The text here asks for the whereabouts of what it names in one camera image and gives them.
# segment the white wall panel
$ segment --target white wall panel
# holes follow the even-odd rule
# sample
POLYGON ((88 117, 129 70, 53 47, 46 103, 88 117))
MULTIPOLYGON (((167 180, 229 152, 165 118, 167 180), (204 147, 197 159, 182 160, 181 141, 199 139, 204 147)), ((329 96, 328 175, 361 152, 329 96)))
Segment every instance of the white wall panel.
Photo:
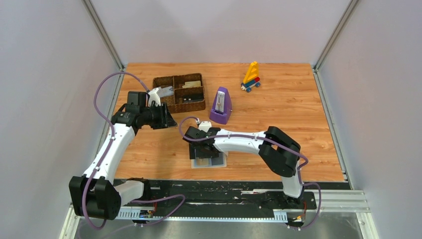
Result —
POLYGON ((93 0, 122 61, 314 64, 349 0, 93 0))
POLYGON ((421 238, 422 1, 362 0, 321 69, 382 239, 421 238))
POLYGON ((95 89, 117 68, 80 0, 2 1, 0 25, 0 238, 56 239, 105 125, 95 89))

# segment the wooden floor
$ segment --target wooden floor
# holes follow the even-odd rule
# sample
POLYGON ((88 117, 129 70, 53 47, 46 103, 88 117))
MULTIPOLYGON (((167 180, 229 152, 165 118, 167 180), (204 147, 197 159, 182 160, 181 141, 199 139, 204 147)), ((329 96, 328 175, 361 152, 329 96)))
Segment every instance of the wooden floor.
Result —
MULTIPOLYGON (((248 64, 138 64, 127 72, 142 79, 151 89, 159 76, 202 73, 207 109, 172 114, 180 122, 187 116, 209 120, 210 108, 219 86, 228 88, 233 112, 227 125, 213 123, 230 131, 256 132, 276 126, 296 140, 310 162, 302 170, 304 181, 343 181, 340 165, 328 129, 317 86, 309 64, 260 64, 261 87, 246 93, 240 83, 248 64)), ((116 110, 126 102, 128 91, 144 91, 132 77, 125 76, 116 110)), ((183 126, 186 131, 191 120, 183 126)), ((127 148, 116 178, 252 180, 278 181, 257 155, 231 152, 225 168, 191 168, 188 143, 178 129, 140 129, 127 148)))

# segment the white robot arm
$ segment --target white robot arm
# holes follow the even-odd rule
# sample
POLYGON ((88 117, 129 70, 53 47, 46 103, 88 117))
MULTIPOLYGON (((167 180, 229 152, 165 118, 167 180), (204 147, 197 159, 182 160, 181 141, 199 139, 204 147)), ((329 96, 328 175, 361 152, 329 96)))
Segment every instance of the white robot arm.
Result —
POLYGON ((111 135, 111 130, 109 130, 105 143, 92 164, 82 176, 74 176, 70 180, 69 190, 76 215, 84 215, 82 195, 84 188, 87 186, 88 175, 91 175, 93 170, 97 170, 97 172, 88 185, 89 191, 86 197, 89 217, 113 220, 122 205, 143 196, 146 198, 150 196, 149 181, 146 179, 128 179, 125 183, 116 187, 113 186, 113 183, 114 175, 126 148, 142 126, 149 125, 153 129, 177 126, 168 111, 167 105, 160 103, 157 92, 157 89, 153 89, 148 93, 128 93, 127 103, 111 118, 115 131, 114 135, 111 135), (113 144, 111 144, 101 165, 97 167, 97 163, 104 154, 110 139, 114 140, 113 144))
POLYGON ((192 139, 214 136, 204 141, 188 141, 200 157, 218 157, 220 152, 228 154, 229 151, 252 153, 262 157, 268 167, 281 176, 283 192, 292 198, 299 198, 303 193, 303 186, 299 181, 297 168, 299 158, 283 149, 273 148, 260 138, 268 138, 278 142, 296 152, 300 151, 300 145, 280 129, 270 126, 267 131, 247 133, 232 132, 222 128, 213 128, 209 121, 203 121, 198 128, 190 127, 185 136, 192 139))

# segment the woven basket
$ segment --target woven basket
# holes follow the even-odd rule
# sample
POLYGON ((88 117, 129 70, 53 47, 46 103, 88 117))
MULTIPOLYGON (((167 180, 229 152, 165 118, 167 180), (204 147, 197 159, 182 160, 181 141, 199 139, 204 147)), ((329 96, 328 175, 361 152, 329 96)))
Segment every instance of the woven basket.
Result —
POLYGON ((183 103, 182 98, 191 94, 202 94, 204 95, 204 84, 202 82, 202 75, 200 73, 182 75, 182 76, 165 76, 156 77, 152 81, 152 86, 156 87, 167 87, 173 86, 174 95, 162 97, 161 102, 166 102, 170 113, 181 113, 191 111, 202 111, 205 110, 205 98, 200 102, 183 103), (201 87, 182 88, 185 82, 188 81, 201 81, 201 87))

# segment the purple cable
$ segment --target purple cable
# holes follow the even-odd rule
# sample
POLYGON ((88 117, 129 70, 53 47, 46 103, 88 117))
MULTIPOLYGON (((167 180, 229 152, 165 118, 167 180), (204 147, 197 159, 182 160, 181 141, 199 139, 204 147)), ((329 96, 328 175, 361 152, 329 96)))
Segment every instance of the purple cable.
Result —
MULTIPOLYGON (((203 140, 207 140, 207 139, 210 139, 210 138, 227 138, 227 137, 229 137, 229 135, 213 135, 213 136, 209 136, 209 137, 205 137, 205 138, 197 138, 197 139, 188 138, 188 137, 186 137, 186 136, 183 134, 183 131, 182 131, 182 125, 183 125, 183 123, 184 123, 186 120, 188 120, 188 119, 195 119, 195 120, 197 121, 197 124, 199 124, 199 123, 200 123, 199 118, 197 118, 197 117, 195 117, 195 116, 189 116, 189 117, 186 117, 186 118, 184 118, 184 119, 182 120, 182 122, 180 122, 180 124, 179 124, 179 133, 182 135, 182 137, 183 137, 184 139, 186 139, 186 140, 188 140, 188 141, 198 142, 198 141, 203 141, 203 140)), ((230 135, 230 137, 242 137, 242 138, 251 138, 251 139, 255 139, 255 137, 254 137, 254 136, 251 136, 251 135, 245 135, 245 134, 231 134, 231 135, 230 135)), ((309 226, 311 226, 311 225, 315 222, 315 220, 317 219, 317 217, 318 217, 318 215, 319 215, 319 211, 321 210, 321 187, 319 186, 319 184, 318 184, 318 183, 314 183, 314 182, 311 182, 311 183, 303 183, 303 182, 302 182, 302 177, 301 177, 301 168, 302 168, 303 166, 305 166, 305 165, 307 165, 307 164, 308 164, 308 162, 309 162, 308 158, 306 158, 306 156, 304 156, 303 154, 298 153, 298 152, 296 152, 296 151, 294 151, 294 150, 291 150, 291 149, 289 149, 289 148, 285 147, 284 145, 281 145, 281 144, 279 144, 279 143, 277 143, 277 142, 275 142, 275 141, 273 141, 273 140, 271 140, 271 139, 264 138, 264 137, 256 137, 256 138, 257 138, 257 139, 260 139, 260 140, 263 140, 263 141, 267 141, 267 142, 269 142, 269 143, 271 143, 271 144, 274 144, 274 145, 276 145, 276 146, 278 146, 278 147, 280 147, 280 148, 284 149, 285 151, 290 152, 290 153, 292 153, 292 154, 296 155, 297 157, 300 157, 300 158, 302 158, 302 159, 304 159, 304 160, 305 160, 305 161, 304 161, 304 163, 302 163, 302 164, 300 164, 300 165, 298 166, 298 178, 299 178, 299 183, 300 183, 302 186, 316 185, 316 187, 318 188, 318 194, 319 194, 318 209, 316 210, 316 216, 314 217, 314 219, 313 219, 313 220, 312 220, 312 221, 311 221, 308 225, 306 225, 306 226, 304 226, 304 227, 301 227, 301 228, 297 228, 297 227, 291 227, 291 228, 293 228, 293 229, 295 229, 295 230, 301 230, 301 229, 306 229, 306 228, 308 228, 309 226)))
MULTIPOLYGON (((150 200, 150 201, 141 201, 141 200, 133 200, 133 201, 131 201, 131 203, 155 203, 155 202, 161 202, 161 201, 165 201, 165 200, 169 200, 169 199, 173 199, 173 198, 177 198, 177 197, 182 197, 182 201, 177 205, 177 207, 175 207, 169 214, 167 214, 166 216, 164 216, 163 218, 161 218, 161 219, 159 219, 159 220, 157 220, 157 221, 155 221, 155 222, 153 222, 153 223, 148 223, 148 224, 140 224, 141 225, 141 227, 143 227, 143 226, 151 226, 151 225, 154 225, 154 224, 157 224, 157 223, 159 223, 159 222, 162 222, 163 220, 165 220, 165 219, 167 219, 169 216, 171 216, 176 210, 178 210, 179 209, 179 207, 185 202, 185 200, 186 200, 186 197, 185 197, 185 195, 183 195, 183 194, 177 194, 177 195, 173 195, 173 196, 170 196, 170 197, 167 197, 167 198, 160 198, 160 199, 156 199, 156 200, 150 200)), ((113 232, 111 232, 111 233, 109 233, 108 235, 106 235, 105 237, 102 237, 102 239, 104 239, 104 238, 108 238, 109 236, 111 236, 111 235, 113 235, 113 234, 115 234, 115 233, 117 233, 117 232, 119 232, 119 231, 121 231, 121 230, 124 230, 124 229, 126 229, 126 228, 129 228, 129 227, 133 227, 134 225, 133 224, 129 224, 129 225, 127 225, 127 226, 124 226, 124 227, 121 227, 121 228, 119 228, 119 229, 117 229, 117 230, 115 230, 115 231, 113 231, 113 232)), ((81 239, 81 230, 80 230, 80 228, 81 228, 81 226, 79 226, 78 227, 78 238, 79 239, 81 239)))
MULTIPOLYGON (((114 135, 115 133, 114 133, 114 126, 113 126, 113 124, 111 123, 111 121, 103 114, 103 113, 101 113, 101 111, 100 111, 100 109, 98 109, 98 106, 97 106, 97 97, 98 97, 98 93, 100 92, 100 89, 101 89, 101 87, 103 86, 103 84, 108 80, 108 79, 110 79, 111 77, 113 77, 113 76, 115 76, 115 75, 122 75, 122 74, 125 74, 125 75, 130 75, 130 76, 132 76, 133 78, 135 78, 137 81, 139 81, 140 83, 141 83, 141 85, 145 88, 145 90, 148 92, 149 91, 149 89, 148 89, 148 87, 146 87, 146 85, 142 82, 142 80, 141 79, 139 79, 137 76, 135 76, 135 75, 133 75, 133 74, 131 74, 131 73, 128 73, 128 72, 116 72, 116 73, 113 73, 113 74, 111 74, 111 75, 109 75, 109 76, 107 76, 106 78, 104 78, 104 80, 103 81, 101 81, 101 83, 100 83, 100 85, 98 86, 98 88, 97 88, 97 91, 95 92, 95 95, 94 95, 94 107, 95 107, 95 110, 97 111, 97 113, 103 118, 103 119, 105 119, 106 120, 106 122, 108 123, 108 125, 110 126, 110 128, 111 128, 111 135, 114 135)), ((106 155, 107 155, 107 153, 108 153, 108 151, 110 150, 110 148, 111 148, 111 144, 113 143, 113 138, 110 138, 110 141, 108 142, 108 145, 107 145, 107 147, 105 148, 105 151, 104 151, 104 153, 101 155, 101 157, 100 157, 100 159, 99 159, 99 161, 98 161, 98 163, 97 163, 97 165, 96 165, 96 167, 100 167, 101 166, 101 163, 104 161, 104 158, 106 157, 106 155)), ((100 230, 100 229, 102 229, 103 227, 104 227, 104 225, 106 224, 106 220, 104 220, 103 221, 103 223, 101 224, 101 226, 99 226, 99 227, 97 227, 97 226, 95 226, 94 225, 94 223, 90 220, 90 218, 88 217, 88 211, 87 211, 87 205, 86 205, 86 203, 87 203, 87 194, 88 194, 88 188, 89 188, 89 185, 90 185, 90 183, 92 182, 92 179, 94 178, 94 176, 95 176, 95 173, 97 172, 97 170, 93 170, 92 171, 92 173, 91 173, 91 175, 90 175, 90 177, 88 178, 88 181, 87 181, 87 183, 86 183, 86 185, 85 185, 85 188, 84 188, 84 192, 83 192, 83 194, 82 194, 82 211, 83 211, 83 213, 84 213, 84 217, 85 217, 85 220, 87 221, 87 223, 88 223, 88 225, 90 225, 90 227, 91 228, 93 228, 93 229, 95 229, 95 230, 100 230)))

